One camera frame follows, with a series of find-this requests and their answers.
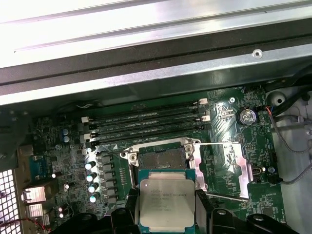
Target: capacitor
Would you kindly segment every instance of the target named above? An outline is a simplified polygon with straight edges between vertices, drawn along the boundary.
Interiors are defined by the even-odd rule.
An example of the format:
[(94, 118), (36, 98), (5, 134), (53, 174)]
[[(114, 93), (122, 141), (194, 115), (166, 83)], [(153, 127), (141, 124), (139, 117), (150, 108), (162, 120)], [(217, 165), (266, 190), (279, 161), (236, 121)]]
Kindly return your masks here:
[(99, 196), (99, 192), (92, 194), (92, 196), (90, 197), (90, 202), (95, 203), (98, 200)]
[(88, 188), (88, 191), (90, 193), (94, 193), (96, 191), (96, 189), (98, 189), (98, 183), (93, 183), (90, 185), (90, 187)]
[(73, 187), (74, 185), (75, 185), (75, 182), (66, 183), (66, 184), (64, 184), (64, 188), (69, 189), (69, 188)]
[(59, 212), (62, 212), (62, 211), (64, 211), (65, 209), (67, 209), (68, 208), (68, 203), (65, 203), (65, 204), (63, 204), (62, 206), (60, 206), (59, 208), (58, 208), (58, 211)]
[(241, 125), (250, 126), (257, 120), (256, 113), (251, 109), (242, 109), (238, 112), (237, 121)]
[(273, 174), (275, 172), (275, 168), (274, 167), (269, 167), (268, 168), (268, 172)]
[(64, 218), (65, 216), (67, 216), (69, 214), (69, 210), (65, 209), (62, 211), (62, 213), (59, 214), (60, 218)]
[(93, 172), (93, 173), (87, 175), (86, 179), (88, 182), (92, 182), (95, 179), (95, 177), (97, 177), (97, 174), (95, 172)]
[(71, 140), (71, 139), (70, 139), (69, 136), (64, 136), (64, 137), (63, 137), (63, 141), (64, 141), (65, 143), (68, 143), (70, 140)]
[(91, 168), (93, 168), (97, 163), (94, 161), (88, 162), (84, 167), (87, 170), (90, 170)]
[(67, 136), (69, 134), (69, 130), (67, 128), (64, 128), (62, 133), (64, 136)]
[(60, 176), (62, 176), (62, 172), (54, 172), (53, 174), (52, 174), (52, 178), (54, 179), (54, 178), (57, 178), (57, 177), (60, 177)]

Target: electrolytic capacitor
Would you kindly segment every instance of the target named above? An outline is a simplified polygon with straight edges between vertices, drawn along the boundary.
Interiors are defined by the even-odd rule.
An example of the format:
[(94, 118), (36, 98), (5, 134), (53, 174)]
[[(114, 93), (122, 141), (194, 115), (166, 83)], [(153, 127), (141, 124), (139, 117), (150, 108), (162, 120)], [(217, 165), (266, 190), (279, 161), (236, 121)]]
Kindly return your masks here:
[(95, 172), (93, 172), (93, 173), (87, 175), (86, 179), (88, 182), (92, 182), (96, 177), (97, 177), (97, 174)]
[(94, 161), (88, 162), (84, 167), (87, 170), (90, 170), (91, 168), (93, 168), (97, 163)]
[(65, 216), (67, 216), (69, 214), (69, 210), (65, 209), (62, 211), (62, 213), (59, 214), (60, 218), (64, 218)]
[(58, 208), (58, 211), (59, 212), (62, 212), (62, 211), (64, 211), (65, 209), (67, 209), (68, 208), (68, 203), (65, 203), (65, 204), (63, 204), (62, 206), (60, 206), (59, 208)]
[(74, 185), (75, 185), (75, 182), (66, 183), (66, 184), (64, 184), (64, 188), (69, 189), (69, 188), (73, 187)]
[(96, 189), (98, 189), (98, 183), (93, 183), (90, 185), (90, 187), (88, 188), (88, 191), (90, 193), (94, 193), (96, 191)]
[(69, 134), (69, 130), (67, 128), (64, 128), (62, 133), (64, 136), (67, 136)]
[(90, 202), (95, 203), (98, 200), (99, 196), (99, 192), (92, 194), (92, 196), (90, 197)]
[(68, 143), (69, 141), (71, 141), (71, 138), (70, 138), (69, 136), (64, 136), (64, 137), (63, 137), (63, 141), (64, 141), (65, 143)]
[(54, 172), (52, 174), (52, 178), (57, 178), (57, 177), (60, 177), (60, 176), (62, 176), (62, 172)]

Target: wire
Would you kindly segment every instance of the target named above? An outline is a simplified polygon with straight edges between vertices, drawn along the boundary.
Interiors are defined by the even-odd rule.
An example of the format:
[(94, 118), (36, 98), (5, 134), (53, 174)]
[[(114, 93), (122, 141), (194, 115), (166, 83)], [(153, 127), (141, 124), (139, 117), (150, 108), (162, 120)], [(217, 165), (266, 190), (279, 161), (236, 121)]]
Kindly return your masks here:
[(297, 73), (295, 73), (293, 76), (288, 78), (279, 79), (276, 81), (273, 81), (271, 83), (268, 83), (264, 86), (264, 89), (267, 92), (273, 91), (275, 89), (281, 89), (286, 87), (292, 87), (294, 85), (298, 85), (298, 81), (303, 78), (304, 76), (310, 74), (312, 72), (312, 64), (304, 67), (303, 69), (299, 70)]
[(302, 150), (302, 151), (293, 150), (293, 149), (287, 144), (286, 140), (285, 140), (285, 139), (283, 138), (283, 136), (281, 135), (281, 133), (280, 133), (280, 131), (279, 131), (277, 125), (276, 125), (276, 122), (275, 122), (275, 120), (274, 120), (274, 118), (273, 118), (273, 116), (272, 116), (272, 113), (271, 113), (270, 109), (269, 109), (268, 107), (266, 107), (266, 109), (267, 109), (267, 111), (269, 112), (269, 119), (270, 119), (270, 121), (271, 121), (271, 123), (272, 123), (272, 125), (273, 125), (274, 130), (276, 131), (276, 134), (277, 134), (278, 138), (284, 143), (284, 145), (286, 146), (286, 148), (287, 148), (290, 152), (292, 152), (292, 153), (294, 153), (294, 154), (303, 154), (303, 153), (305, 153), (306, 151), (312, 149), (312, 146), (310, 146), (309, 148), (307, 148), (307, 149), (305, 149), (305, 150)]
[[(277, 122), (280, 122), (280, 121), (283, 121), (283, 120), (290, 119), (293, 122), (301, 123), (301, 122), (298, 121), (299, 117), (300, 116), (295, 116), (295, 115), (283, 115), (283, 116), (275, 117), (274, 121), (275, 121), (275, 123), (277, 123)], [(303, 122), (302, 122), (303, 124), (312, 124), (312, 120), (311, 119), (304, 118), (304, 117), (302, 117), (302, 118), (303, 118)]]
[(283, 102), (279, 106), (276, 106), (274, 111), (272, 111), (272, 116), (276, 117), (279, 114), (287, 111), (299, 98), (301, 98), (303, 95), (305, 95), (307, 92), (311, 90), (312, 90), (312, 86), (304, 87), (298, 93), (288, 98), (285, 102)]
[(85, 104), (84, 106), (76, 105), (76, 106), (79, 107), (79, 108), (82, 108), (82, 109), (87, 109), (87, 108), (93, 106), (93, 104)]
[(308, 172), (310, 172), (312, 169), (312, 163), (306, 167), (306, 169), (304, 169), (304, 171), (298, 175), (295, 179), (291, 180), (291, 181), (281, 181), (280, 184), (295, 184), (296, 182), (298, 182), (299, 180), (301, 180)]
[(43, 230), (47, 230), (47, 231), (51, 230), (50, 228), (47, 228), (44, 225), (42, 225), (41, 223), (37, 222), (36, 220), (30, 219), (30, 218), (19, 218), (19, 219), (11, 220), (11, 221), (0, 224), (0, 228), (3, 228), (5, 226), (9, 226), (13, 223), (21, 222), (21, 221), (30, 221), (30, 222), (36, 224), (37, 226), (40, 226)]

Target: mesh grille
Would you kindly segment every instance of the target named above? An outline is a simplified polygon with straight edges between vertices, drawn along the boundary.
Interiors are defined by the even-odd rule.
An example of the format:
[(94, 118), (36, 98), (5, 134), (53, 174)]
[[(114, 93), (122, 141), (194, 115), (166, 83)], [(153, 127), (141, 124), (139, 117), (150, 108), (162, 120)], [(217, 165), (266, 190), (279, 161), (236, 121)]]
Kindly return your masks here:
[[(0, 172), (0, 224), (20, 218), (12, 170)], [(20, 234), (20, 223), (0, 228), (1, 234)]]

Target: green circuit board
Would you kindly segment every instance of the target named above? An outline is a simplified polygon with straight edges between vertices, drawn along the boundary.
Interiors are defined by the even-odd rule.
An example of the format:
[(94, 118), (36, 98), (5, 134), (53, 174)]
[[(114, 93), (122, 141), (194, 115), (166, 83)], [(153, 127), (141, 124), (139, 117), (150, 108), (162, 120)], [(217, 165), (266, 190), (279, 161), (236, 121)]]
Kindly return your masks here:
[[(196, 104), (201, 99), (206, 99), (207, 103)], [(61, 171), (56, 205), (68, 203), (73, 214), (90, 212), (101, 218), (109, 209), (124, 206), (133, 186), (128, 161), (119, 153), (105, 152), (122, 152), (139, 143), (177, 137), (201, 142), (239, 142), (248, 163), (262, 171), (248, 184), (248, 201), (225, 198), (213, 198), (213, 201), (242, 219), (264, 213), (286, 222), (280, 185), (268, 182), (272, 173), (267, 169), (273, 167), (277, 174), (277, 164), (268, 113), (257, 109), (261, 106), (266, 106), (265, 92), (261, 88), (246, 92), (244, 87), (235, 87), (36, 118), (32, 126), (33, 147), (34, 155), (39, 157), (36, 163), (30, 157), (32, 178), (47, 179), (52, 172)], [(254, 110), (255, 123), (246, 126), (237, 120), (242, 108)], [(198, 121), (203, 116), (209, 116), (209, 120)], [(87, 122), (81, 123), (82, 117)], [(69, 132), (68, 142), (64, 142), (64, 129)], [(84, 134), (90, 134), (91, 140), (81, 140)], [(156, 149), (145, 148), (140, 153), (176, 148), (176, 145), (160, 145)], [(235, 160), (224, 155), (217, 145), (202, 146), (200, 152), (200, 170), (207, 191), (239, 196), (241, 169)], [(84, 167), (87, 161), (93, 160), (97, 165), (91, 172), (97, 173), (100, 191), (96, 203), (89, 201), (90, 183), (86, 176), (90, 172)], [(64, 189), (64, 184), (71, 182), (75, 184), (69, 190)], [(68, 218), (58, 219), (58, 225)]]

